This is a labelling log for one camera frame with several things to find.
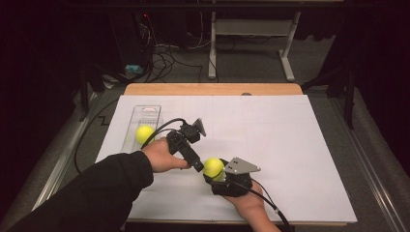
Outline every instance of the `table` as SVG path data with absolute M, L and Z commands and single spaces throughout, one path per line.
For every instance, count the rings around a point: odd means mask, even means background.
M 342 2 L 343 0 L 308 0 L 304 2 Z M 300 0 L 229 0 L 228 2 L 301 2 Z M 217 35 L 253 35 L 253 36 L 285 36 L 287 38 L 284 49 L 278 51 L 287 81 L 294 82 L 292 68 L 288 60 L 290 46 L 298 27 L 301 12 L 295 12 L 288 20 L 256 20 L 256 19 L 217 19 L 212 12 L 211 18 L 211 48 L 209 54 L 208 76 L 217 77 Z
M 134 105 L 158 103 L 164 121 L 179 113 L 188 123 L 203 116 L 208 135 L 192 144 L 203 161 L 212 156 L 229 160 L 237 155 L 260 165 L 262 171 L 252 177 L 265 186 L 292 225 L 357 221 L 308 98 L 298 85 L 129 85 L 96 161 L 121 149 Z M 239 112 L 240 105 L 245 107 Z M 261 105 L 263 114 L 254 118 L 253 112 Z M 193 168 L 155 174 L 154 178 L 134 202 L 137 207 L 132 207 L 128 222 L 245 223 L 232 205 L 212 194 Z M 280 223 L 273 210 L 268 209 L 268 215 Z

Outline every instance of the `black sleeve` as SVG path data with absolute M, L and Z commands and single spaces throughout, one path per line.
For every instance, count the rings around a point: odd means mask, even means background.
M 57 191 L 9 232 L 118 231 L 132 202 L 153 181 L 151 163 L 142 152 L 109 156 Z

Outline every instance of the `yellow tennis ball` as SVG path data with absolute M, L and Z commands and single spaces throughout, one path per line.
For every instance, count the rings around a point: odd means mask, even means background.
M 204 162 L 203 174 L 219 181 L 223 177 L 223 162 L 218 158 L 209 158 Z
M 144 144 L 154 131 L 155 130 L 152 127 L 148 125 L 142 125 L 141 127 L 136 129 L 135 139 L 139 144 Z

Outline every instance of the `human hand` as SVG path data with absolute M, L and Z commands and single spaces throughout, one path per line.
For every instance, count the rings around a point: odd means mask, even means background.
M 142 152 L 151 162 L 155 173 L 166 172 L 174 168 L 190 168 L 186 160 L 176 158 L 169 153 L 168 141 L 165 137 L 152 141 L 142 149 Z
M 262 187 L 252 181 L 252 188 L 259 194 L 263 194 Z M 280 230 L 271 222 L 265 210 L 265 204 L 262 198 L 248 192 L 246 195 L 239 197 L 224 196 L 227 201 L 235 206 L 239 216 L 245 219 L 254 232 L 278 231 Z

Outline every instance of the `white poster board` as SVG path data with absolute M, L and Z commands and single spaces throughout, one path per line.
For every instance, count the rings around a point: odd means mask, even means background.
M 96 161 L 121 152 L 132 110 L 143 104 L 160 105 L 164 123 L 201 118 L 207 136 L 191 145 L 201 160 L 238 157 L 259 166 L 251 177 L 290 223 L 357 221 L 307 96 L 122 96 Z M 272 221 L 280 221 L 266 209 Z M 155 174 L 129 218 L 243 221 L 193 168 Z

